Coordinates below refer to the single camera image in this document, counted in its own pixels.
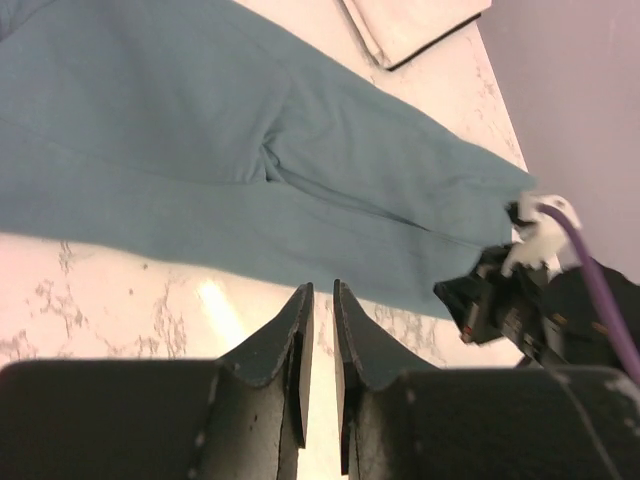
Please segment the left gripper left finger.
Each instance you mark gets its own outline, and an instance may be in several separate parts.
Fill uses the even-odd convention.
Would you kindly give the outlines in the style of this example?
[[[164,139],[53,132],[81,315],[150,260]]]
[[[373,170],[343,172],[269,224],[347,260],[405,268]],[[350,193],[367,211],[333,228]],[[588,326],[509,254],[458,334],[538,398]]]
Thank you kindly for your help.
[[[5,479],[293,479],[314,290],[217,359],[30,360],[1,371]]]

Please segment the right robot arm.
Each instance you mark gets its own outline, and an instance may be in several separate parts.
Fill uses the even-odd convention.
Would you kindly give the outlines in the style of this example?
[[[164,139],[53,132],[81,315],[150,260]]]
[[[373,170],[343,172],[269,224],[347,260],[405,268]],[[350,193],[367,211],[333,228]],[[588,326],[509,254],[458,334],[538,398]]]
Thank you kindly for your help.
[[[466,344],[509,340],[531,363],[606,366],[622,362],[609,339],[578,267],[549,276],[548,266],[517,263],[501,273],[511,245],[483,251],[470,273],[435,284]]]

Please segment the grey-blue t-shirt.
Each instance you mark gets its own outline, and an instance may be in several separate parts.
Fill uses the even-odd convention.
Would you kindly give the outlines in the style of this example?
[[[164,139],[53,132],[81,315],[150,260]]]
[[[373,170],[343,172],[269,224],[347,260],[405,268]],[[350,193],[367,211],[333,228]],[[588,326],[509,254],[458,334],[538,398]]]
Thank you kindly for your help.
[[[1,228],[446,314],[525,171],[233,1],[5,1]]]

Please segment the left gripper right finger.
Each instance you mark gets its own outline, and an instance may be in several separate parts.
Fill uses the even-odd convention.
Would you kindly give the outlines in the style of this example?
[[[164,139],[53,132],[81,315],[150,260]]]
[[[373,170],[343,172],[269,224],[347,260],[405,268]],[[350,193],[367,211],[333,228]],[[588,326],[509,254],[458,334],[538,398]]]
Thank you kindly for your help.
[[[439,369],[333,286],[351,479],[635,479],[639,390],[610,368]]]

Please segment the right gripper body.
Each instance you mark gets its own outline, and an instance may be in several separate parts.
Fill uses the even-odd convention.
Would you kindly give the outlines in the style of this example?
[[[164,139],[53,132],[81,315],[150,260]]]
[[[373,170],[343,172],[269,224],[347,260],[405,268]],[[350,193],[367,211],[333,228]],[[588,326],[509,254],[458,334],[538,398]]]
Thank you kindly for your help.
[[[433,292],[445,305],[465,344],[506,339],[523,354],[519,368],[566,365],[560,330],[546,318],[542,293],[550,281],[548,264],[516,264],[510,276],[501,267],[512,245],[485,249],[472,270],[438,282]]]

